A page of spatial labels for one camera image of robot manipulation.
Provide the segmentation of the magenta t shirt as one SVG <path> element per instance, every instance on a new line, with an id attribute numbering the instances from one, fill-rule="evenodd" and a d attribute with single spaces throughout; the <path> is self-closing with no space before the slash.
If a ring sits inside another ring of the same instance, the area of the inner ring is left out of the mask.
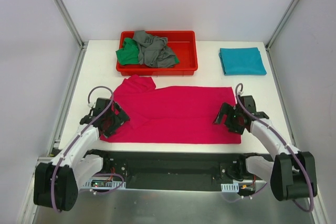
<path id="1" fill-rule="evenodd" d="M 214 124 L 223 103 L 235 104 L 231 87 L 157 88 L 151 77 L 133 75 L 114 91 L 130 117 L 109 143 L 240 144 L 241 136 Z"/>

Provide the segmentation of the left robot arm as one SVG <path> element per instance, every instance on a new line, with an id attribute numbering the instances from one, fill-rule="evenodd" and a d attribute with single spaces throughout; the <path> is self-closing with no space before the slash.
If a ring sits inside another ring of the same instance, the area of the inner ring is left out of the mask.
<path id="1" fill-rule="evenodd" d="M 76 203 L 79 190 L 94 174 L 110 173 L 109 161 L 88 154 L 100 137 L 114 135 L 130 117 L 112 99 L 98 98 L 90 112 L 79 122 L 69 143 L 48 163 L 35 169 L 33 202 L 55 211 L 69 211 Z"/>

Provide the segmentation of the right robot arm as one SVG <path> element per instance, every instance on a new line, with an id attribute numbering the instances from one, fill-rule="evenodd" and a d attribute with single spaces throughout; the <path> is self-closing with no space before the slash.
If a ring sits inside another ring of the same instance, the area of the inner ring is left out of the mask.
<path id="1" fill-rule="evenodd" d="M 242 181 L 256 175 L 270 184 L 278 201 L 314 198 L 317 195 L 314 156 L 287 144 L 269 116 L 257 111 L 252 96 L 238 96 L 235 106 L 223 103 L 214 123 L 223 123 L 231 133 L 248 131 L 260 141 L 272 159 L 268 161 L 257 153 L 241 154 L 226 169 L 228 177 Z"/>

